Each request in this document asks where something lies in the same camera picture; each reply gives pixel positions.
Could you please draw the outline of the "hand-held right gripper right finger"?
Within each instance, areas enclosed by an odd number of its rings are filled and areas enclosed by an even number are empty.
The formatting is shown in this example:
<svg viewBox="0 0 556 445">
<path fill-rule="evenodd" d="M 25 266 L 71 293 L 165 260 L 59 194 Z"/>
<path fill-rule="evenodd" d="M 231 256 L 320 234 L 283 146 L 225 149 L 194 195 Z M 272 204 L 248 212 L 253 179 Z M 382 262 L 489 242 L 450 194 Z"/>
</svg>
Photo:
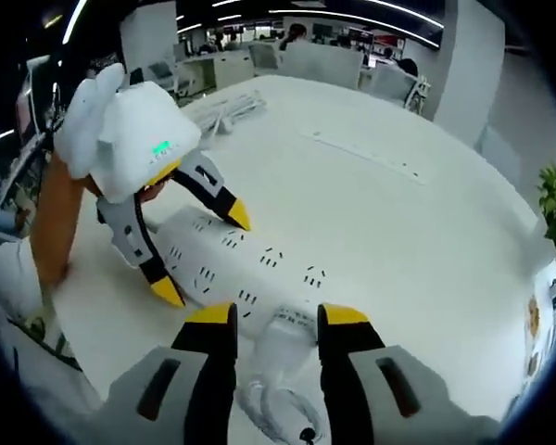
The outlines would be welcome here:
<svg viewBox="0 0 556 445">
<path fill-rule="evenodd" d="M 452 412 L 443 379 L 400 346 L 386 346 L 368 317 L 317 310 L 321 390 L 334 444 L 442 444 Z"/>
</svg>

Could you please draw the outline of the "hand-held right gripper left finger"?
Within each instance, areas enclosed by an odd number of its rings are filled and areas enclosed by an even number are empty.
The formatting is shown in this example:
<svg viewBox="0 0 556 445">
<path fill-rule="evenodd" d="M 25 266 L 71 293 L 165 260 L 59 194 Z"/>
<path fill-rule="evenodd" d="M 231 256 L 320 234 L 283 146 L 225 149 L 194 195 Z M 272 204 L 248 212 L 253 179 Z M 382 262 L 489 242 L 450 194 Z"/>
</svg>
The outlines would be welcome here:
<svg viewBox="0 0 556 445">
<path fill-rule="evenodd" d="M 106 401 L 108 444 L 225 444 L 236 387 L 237 308 L 195 311 L 170 347 L 122 374 Z"/>
</svg>

